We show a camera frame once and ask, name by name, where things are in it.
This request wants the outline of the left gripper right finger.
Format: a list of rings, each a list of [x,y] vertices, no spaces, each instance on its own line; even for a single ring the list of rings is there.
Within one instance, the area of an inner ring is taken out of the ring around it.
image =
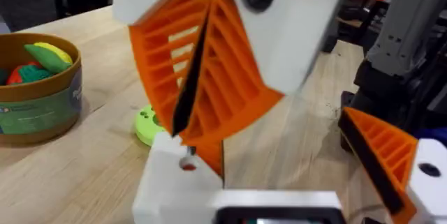
[[[352,107],[338,126],[361,162],[390,223],[446,222],[446,146]]]

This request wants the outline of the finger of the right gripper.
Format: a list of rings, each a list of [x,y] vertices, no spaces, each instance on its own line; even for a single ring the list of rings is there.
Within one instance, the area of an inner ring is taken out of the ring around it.
[[[137,70],[162,125],[189,126],[198,92],[211,0],[113,0],[129,28]]]
[[[342,0],[210,0],[180,94],[184,143],[217,143],[307,79]]]

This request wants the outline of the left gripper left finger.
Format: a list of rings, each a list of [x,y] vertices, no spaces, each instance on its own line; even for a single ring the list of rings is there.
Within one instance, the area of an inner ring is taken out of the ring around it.
[[[208,203],[223,188],[221,177],[181,145],[180,137],[156,134],[132,206],[135,223],[212,223]]]

